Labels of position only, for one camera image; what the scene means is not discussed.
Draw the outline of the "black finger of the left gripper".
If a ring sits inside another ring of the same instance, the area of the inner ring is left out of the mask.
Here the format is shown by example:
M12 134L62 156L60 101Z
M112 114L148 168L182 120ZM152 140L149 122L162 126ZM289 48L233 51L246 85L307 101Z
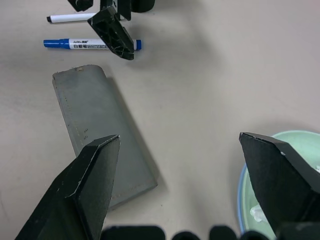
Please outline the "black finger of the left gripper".
M100 10L87 22L112 53L125 60L134 59L134 41L117 19L113 6Z
M94 0L67 0L76 12L83 12L93 6Z

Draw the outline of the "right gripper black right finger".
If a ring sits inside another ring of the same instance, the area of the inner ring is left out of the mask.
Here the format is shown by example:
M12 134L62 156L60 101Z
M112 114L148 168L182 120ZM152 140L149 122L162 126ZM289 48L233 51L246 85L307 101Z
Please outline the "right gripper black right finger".
M268 222L320 222L320 173L288 143L242 132L239 141L255 198Z

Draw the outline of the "black capped whiteboard marker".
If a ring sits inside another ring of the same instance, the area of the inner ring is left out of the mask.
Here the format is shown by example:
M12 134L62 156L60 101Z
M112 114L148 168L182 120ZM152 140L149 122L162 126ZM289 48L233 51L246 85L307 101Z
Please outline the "black capped whiteboard marker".
M60 14L50 15L46 19L50 24L85 22L92 18L96 13L77 13L77 14Z

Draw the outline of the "blue plate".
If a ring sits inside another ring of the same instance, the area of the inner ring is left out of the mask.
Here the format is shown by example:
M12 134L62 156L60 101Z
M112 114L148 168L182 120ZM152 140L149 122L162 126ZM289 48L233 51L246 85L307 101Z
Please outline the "blue plate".
M274 240L276 236L269 222L256 222L250 214L250 209L258 204L245 164L237 187L237 216L240 231L242 234L248 231L256 231L265 235L269 240Z

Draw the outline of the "light green bowl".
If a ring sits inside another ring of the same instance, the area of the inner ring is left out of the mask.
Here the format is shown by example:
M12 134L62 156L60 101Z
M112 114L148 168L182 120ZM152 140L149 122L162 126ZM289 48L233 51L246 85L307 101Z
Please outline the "light green bowl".
M289 143L320 174L320 134L305 130L278 132L272 136Z

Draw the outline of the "grey glasses case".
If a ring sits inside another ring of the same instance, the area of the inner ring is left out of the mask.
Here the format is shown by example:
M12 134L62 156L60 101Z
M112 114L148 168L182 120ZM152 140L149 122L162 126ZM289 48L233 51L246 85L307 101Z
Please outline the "grey glasses case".
M120 137L111 210L158 185L155 161L109 72L79 66L54 73L52 84L75 155L95 139Z

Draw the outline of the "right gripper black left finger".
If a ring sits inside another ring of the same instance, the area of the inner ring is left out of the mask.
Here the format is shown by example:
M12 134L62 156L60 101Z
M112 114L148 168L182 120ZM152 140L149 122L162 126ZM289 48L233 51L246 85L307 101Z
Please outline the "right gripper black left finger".
M16 240L99 240L113 191L119 135L98 138L53 180Z

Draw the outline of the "blue whiteboard marker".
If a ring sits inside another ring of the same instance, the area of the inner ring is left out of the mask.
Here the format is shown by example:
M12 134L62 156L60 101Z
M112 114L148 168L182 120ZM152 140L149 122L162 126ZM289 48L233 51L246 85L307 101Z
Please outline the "blue whiteboard marker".
M109 50L107 45L101 39L95 38L63 38L63 39L46 39L43 41L45 48L57 49L105 49Z

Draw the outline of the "white tissue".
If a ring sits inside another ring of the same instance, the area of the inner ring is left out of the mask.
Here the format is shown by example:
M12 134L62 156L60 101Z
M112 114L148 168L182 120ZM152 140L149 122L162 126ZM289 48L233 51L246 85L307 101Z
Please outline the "white tissue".
M250 215L254 218L254 220L257 222L257 223L260 223L260 222L265 222L267 223L268 220L261 208L261 206L259 204L257 204L256 206L252 207L250 209Z

